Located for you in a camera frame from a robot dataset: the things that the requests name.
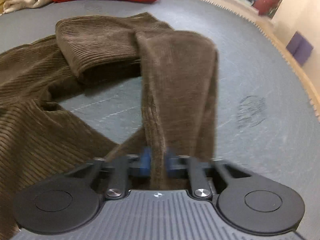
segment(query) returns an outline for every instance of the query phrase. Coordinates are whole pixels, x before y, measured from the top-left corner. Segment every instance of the brown corduroy fabric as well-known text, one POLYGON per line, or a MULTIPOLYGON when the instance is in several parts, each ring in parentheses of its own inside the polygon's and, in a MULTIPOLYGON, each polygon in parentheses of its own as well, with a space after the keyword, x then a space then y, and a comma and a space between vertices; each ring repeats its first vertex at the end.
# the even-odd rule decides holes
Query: brown corduroy fabric
POLYGON ((14 233, 12 196, 93 157, 152 147, 149 188, 166 189, 164 153, 212 157, 217 52, 148 13, 62 20, 56 35, 0 55, 0 239, 14 233), (117 145, 55 103, 87 86, 142 76, 143 128, 117 145))

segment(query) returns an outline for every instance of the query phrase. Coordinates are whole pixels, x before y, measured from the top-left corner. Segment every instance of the gray table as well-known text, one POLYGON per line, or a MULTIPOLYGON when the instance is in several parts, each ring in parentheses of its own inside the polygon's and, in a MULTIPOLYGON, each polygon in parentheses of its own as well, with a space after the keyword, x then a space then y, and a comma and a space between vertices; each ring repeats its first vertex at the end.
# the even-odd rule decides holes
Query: gray table
MULTIPOLYGON (((298 78, 245 19, 200 0, 149 4, 81 0, 0 17, 0 51, 54 33, 63 18, 148 11, 174 28, 211 38, 220 53, 215 155, 298 191, 306 204, 299 231, 319 239, 320 124, 298 78)), ((62 106, 121 143, 141 125, 140 78, 88 90, 62 106)))

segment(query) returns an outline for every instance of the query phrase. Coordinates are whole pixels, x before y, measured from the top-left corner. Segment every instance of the white scratch line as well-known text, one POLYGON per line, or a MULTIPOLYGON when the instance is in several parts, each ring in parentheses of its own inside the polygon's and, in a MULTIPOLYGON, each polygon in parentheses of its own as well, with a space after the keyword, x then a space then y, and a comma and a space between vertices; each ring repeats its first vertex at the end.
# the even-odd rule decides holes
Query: white scratch line
POLYGON ((224 126, 226 123, 230 122, 232 119, 230 119, 229 121, 224 122, 223 124, 219 125, 217 128, 220 128, 222 126, 224 126))
POLYGON ((117 114, 119 114, 119 113, 123 113, 123 112, 125 112, 125 111, 128 111, 128 110, 130 110, 130 109, 134 109, 134 108, 137 108, 137 107, 138 107, 138 106, 134 106, 134 107, 130 107, 130 108, 128 108, 128 109, 125 109, 125 110, 122 110, 122 111, 119 111, 119 112, 116 112, 116 113, 113 113, 113 114, 108 114, 108 115, 106 115, 105 117, 103 117, 101 120, 99 120, 99 122, 103 122, 104 119, 107 119, 107 118, 110 117, 110 116, 117 115, 117 114))
POLYGON ((92 104, 88 104, 88 105, 85 105, 85 106, 81 106, 81 107, 79 107, 79 108, 75 108, 75 109, 71 110, 70 112, 73 113, 74 111, 78 111, 78 110, 80 110, 80 109, 82 109, 82 108, 86 108, 86 107, 88 107, 88 106, 92 106, 92 105, 95 105, 95 104, 99 104, 99 103, 101 103, 101 102, 104 102, 104 101, 107 101, 107 100, 109 100, 109 99, 116 98, 116 97, 118 97, 118 95, 113 96, 113 97, 111 97, 111 98, 106 98, 106 99, 103 99, 103 100, 99 100, 99 101, 94 102, 94 103, 92 103, 92 104))

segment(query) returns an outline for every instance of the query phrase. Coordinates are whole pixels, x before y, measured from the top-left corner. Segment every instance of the black circular joint cover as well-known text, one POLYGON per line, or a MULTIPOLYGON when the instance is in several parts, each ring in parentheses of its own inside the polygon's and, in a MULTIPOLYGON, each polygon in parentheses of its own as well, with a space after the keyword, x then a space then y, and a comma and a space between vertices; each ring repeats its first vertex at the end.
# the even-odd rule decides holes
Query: black circular joint cover
POLYGON ((13 202, 17 223, 38 234, 58 234, 91 220, 100 198, 82 179, 44 181, 19 192, 13 202))
POLYGON ((296 229, 304 214, 297 192, 262 176, 234 179, 220 194, 217 207, 231 224, 258 235, 296 229))

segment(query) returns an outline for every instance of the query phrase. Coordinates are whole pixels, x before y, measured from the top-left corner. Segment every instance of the brown corduroy pants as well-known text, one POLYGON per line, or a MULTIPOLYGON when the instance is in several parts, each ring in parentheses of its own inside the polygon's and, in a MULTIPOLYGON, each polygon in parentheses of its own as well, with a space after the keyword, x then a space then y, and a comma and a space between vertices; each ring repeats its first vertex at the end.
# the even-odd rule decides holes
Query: brown corduroy pants
POLYGON ((62 20, 56 35, 0 55, 0 239, 14 233, 16 191, 93 157, 152 148, 150 188, 166 189, 167 147, 210 159, 217 51, 148 13, 62 20), (121 145, 59 106, 101 82, 142 76, 143 128, 121 145))

